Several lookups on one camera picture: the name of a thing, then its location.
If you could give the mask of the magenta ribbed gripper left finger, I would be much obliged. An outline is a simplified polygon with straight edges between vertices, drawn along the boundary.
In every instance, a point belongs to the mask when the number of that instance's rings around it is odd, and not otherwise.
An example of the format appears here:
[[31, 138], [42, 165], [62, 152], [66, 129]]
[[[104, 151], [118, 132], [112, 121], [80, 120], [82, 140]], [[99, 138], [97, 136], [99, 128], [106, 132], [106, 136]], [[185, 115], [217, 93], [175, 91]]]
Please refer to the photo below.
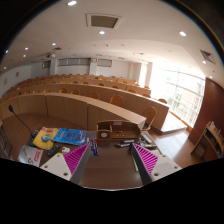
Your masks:
[[79, 184], [89, 159], [90, 152], [90, 144], [87, 143], [65, 155], [54, 155], [41, 166], [41, 169], [72, 183]]

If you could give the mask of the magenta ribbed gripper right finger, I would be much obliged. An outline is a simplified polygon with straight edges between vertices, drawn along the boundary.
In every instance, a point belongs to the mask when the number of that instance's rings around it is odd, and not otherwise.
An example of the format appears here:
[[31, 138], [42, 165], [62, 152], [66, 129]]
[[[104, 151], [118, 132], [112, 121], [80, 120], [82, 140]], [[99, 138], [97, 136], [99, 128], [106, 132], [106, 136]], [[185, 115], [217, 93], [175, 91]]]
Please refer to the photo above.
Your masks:
[[131, 154], [143, 185], [150, 184], [181, 170], [181, 167], [168, 156], [155, 154], [135, 143], [131, 145]]

